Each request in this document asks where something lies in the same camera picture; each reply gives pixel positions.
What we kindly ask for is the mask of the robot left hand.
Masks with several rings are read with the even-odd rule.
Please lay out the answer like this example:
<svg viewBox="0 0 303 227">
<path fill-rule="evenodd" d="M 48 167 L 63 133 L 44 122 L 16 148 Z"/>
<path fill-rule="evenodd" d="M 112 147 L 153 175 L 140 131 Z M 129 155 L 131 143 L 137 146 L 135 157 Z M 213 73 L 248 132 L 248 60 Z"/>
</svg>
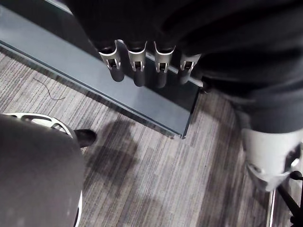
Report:
<svg viewBox="0 0 303 227">
<path fill-rule="evenodd" d="M 303 139 L 303 3 L 300 0 L 67 0 L 99 52 L 115 40 L 173 50 L 228 100 L 252 180 L 277 188 Z"/>
</svg>

